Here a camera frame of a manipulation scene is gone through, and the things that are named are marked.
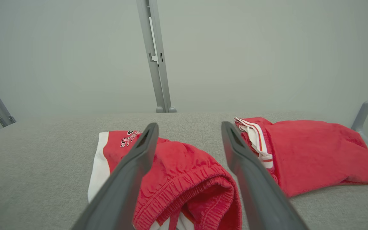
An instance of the red fabric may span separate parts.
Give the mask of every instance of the red fabric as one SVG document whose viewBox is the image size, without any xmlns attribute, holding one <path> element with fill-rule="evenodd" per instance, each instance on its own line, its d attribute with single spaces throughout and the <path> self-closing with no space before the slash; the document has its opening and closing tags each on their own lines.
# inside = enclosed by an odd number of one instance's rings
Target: red fabric
<svg viewBox="0 0 368 230">
<path fill-rule="evenodd" d="M 320 121 L 243 120 L 262 129 L 273 155 L 270 173 L 288 197 L 338 184 L 368 184 L 368 149 L 356 131 Z M 251 147 L 245 132 L 242 138 Z"/>
<path fill-rule="evenodd" d="M 112 131 L 103 148 L 112 172 L 141 132 Z M 133 217 L 137 230 L 148 230 L 183 211 L 196 230 L 240 230 L 241 202 L 231 175 L 206 152 L 159 138 L 150 171 L 143 177 Z"/>
</svg>

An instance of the red garment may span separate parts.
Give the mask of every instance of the red garment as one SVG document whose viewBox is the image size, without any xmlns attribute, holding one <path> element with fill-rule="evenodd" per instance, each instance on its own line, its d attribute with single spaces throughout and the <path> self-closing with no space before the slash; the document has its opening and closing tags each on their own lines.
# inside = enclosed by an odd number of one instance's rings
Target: red garment
<svg viewBox="0 0 368 230">
<path fill-rule="evenodd" d="M 234 119 L 258 158 L 273 160 L 261 161 L 288 197 L 338 184 L 368 184 L 368 148 L 354 130 L 320 121 Z"/>
<path fill-rule="evenodd" d="M 140 134 L 100 133 L 89 201 Z M 174 230 L 185 222 L 196 230 L 240 230 L 241 201 L 234 179 L 213 157 L 192 145 L 159 138 L 152 168 L 142 179 L 133 225 L 158 229 L 166 220 Z"/>
</svg>

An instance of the folded red clothing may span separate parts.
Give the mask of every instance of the folded red clothing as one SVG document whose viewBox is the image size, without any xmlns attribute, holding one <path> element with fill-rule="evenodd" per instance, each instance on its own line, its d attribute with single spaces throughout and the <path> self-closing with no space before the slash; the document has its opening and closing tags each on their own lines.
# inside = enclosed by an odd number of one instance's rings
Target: folded red clothing
<svg viewBox="0 0 368 230">
<path fill-rule="evenodd" d="M 368 148 L 354 130 L 309 120 L 234 120 L 288 197 L 338 184 L 368 184 Z"/>
<path fill-rule="evenodd" d="M 139 138 L 139 131 L 99 134 L 88 200 Z M 138 230 L 240 230 L 241 201 L 231 175 L 206 152 L 159 138 L 154 162 L 143 177 L 134 211 Z"/>
</svg>

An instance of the gray textured fabric surface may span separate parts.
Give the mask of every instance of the gray textured fabric surface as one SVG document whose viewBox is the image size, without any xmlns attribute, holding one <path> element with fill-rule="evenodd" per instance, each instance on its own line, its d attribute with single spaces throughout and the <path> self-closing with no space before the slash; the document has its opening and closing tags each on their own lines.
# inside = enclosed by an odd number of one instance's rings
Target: gray textured fabric surface
<svg viewBox="0 0 368 230">
<path fill-rule="evenodd" d="M 0 130 L 0 229 L 69 229 L 88 204 L 98 133 L 143 130 L 192 144 L 225 169 L 220 123 L 233 116 L 271 122 L 321 117 L 283 113 L 119 114 L 18 122 Z M 291 199 L 311 229 L 368 228 L 368 185 L 320 189 Z M 244 214 L 244 229 L 248 229 Z"/>
</svg>

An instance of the gray carpet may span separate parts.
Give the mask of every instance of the gray carpet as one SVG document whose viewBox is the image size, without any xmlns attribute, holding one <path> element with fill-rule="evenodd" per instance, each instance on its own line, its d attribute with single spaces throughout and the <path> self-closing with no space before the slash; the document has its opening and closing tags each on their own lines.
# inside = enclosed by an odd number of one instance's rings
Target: gray carpet
<svg viewBox="0 0 368 230">
<path fill-rule="evenodd" d="M 299 112 L 142 113 L 18 122 L 0 130 L 0 229 L 69 229 L 88 204 L 99 132 L 143 130 L 157 122 L 160 137 L 205 150 L 229 171 L 220 125 L 234 115 L 333 122 Z M 368 229 L 368 185 L 324 188 L 291 202 L 310 229 Z M 248 229 L 245 214 L 243 220 Z"/>
</svg>

